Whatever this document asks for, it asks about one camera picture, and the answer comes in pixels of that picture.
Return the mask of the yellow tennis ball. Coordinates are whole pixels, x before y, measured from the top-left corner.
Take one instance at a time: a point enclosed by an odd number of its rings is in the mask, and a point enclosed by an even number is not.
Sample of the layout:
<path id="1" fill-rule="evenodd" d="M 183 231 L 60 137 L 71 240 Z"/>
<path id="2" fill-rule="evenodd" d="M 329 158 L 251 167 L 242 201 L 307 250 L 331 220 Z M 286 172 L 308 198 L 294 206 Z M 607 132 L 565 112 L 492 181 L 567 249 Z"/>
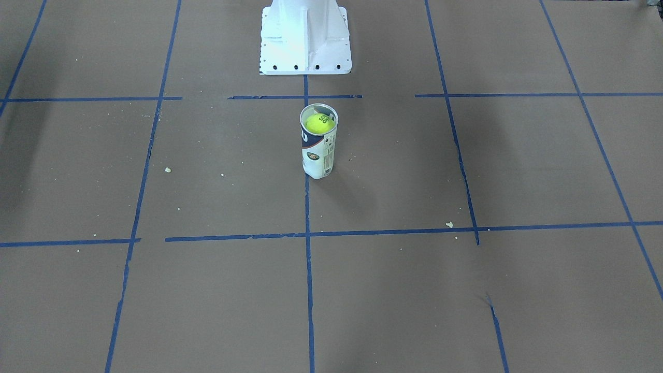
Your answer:
<path id="1" fill-rule="evenodd" d="M 305 129 L 313 135 L 324 135 L 334 129 L 336 121 L 324 113 L 315 113 L 305 120 Z"/>

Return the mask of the clear tennis ball can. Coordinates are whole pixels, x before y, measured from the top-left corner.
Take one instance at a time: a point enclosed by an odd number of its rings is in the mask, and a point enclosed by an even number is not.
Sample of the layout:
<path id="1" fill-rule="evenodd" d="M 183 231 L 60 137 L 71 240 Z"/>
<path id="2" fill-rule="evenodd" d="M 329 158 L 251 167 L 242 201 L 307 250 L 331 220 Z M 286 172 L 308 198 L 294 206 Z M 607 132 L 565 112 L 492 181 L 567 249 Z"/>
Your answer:
<path id="1" fill-rule="evenodd" d="M 313 135 L 305 129 L 305 120 L 315 113 L 324 113 L 336 121 L 333 130 L 324 135 Z M 301 158 L 303 170 L 313 179 L 327 177 L 334 167 L 334 153 L 339 118 L 334 109 L 321 103 L 306 106 L 300 114 Z"/>

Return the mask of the white pillar mount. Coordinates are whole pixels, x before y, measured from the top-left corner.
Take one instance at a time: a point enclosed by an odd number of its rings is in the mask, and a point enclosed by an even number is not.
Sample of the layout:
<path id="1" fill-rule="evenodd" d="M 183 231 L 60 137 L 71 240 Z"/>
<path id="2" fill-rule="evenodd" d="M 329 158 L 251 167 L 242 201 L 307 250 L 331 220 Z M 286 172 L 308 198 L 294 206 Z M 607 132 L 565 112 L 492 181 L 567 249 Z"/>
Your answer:
<path id="1" fill-rule="evenodd" d="M 348 12 L 336 1 L 273 1 L 261 12 L 259 73 L 349 74 Z"/>

